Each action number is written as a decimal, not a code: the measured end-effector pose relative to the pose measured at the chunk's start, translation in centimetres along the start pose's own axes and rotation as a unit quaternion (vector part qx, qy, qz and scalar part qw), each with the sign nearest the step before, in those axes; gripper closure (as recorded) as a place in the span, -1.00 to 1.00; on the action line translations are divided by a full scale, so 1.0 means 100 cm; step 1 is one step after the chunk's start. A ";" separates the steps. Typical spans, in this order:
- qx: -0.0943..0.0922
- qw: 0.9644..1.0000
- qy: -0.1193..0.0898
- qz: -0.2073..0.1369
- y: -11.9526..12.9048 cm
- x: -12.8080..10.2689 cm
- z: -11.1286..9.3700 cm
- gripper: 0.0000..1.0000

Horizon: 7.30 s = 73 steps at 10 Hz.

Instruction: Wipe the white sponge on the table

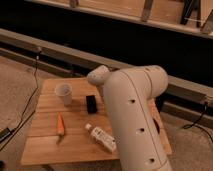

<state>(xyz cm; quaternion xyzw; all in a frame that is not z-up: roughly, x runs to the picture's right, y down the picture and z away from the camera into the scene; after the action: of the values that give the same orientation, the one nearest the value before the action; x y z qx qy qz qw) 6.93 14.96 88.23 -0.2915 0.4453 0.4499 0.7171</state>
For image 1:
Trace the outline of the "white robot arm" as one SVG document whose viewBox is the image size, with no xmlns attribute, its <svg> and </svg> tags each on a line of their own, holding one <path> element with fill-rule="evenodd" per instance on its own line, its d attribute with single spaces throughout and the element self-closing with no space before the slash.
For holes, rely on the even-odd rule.
<svg viewBox="0 0 213 171">
<path fill-rule="evenodd" d="M 87 81 L 103 98 L 122 170 L 172 171 L 148 106 L 167 89 L 165 70 L 156 65 L 116 71 L 99 66 Z"/>
</svg>

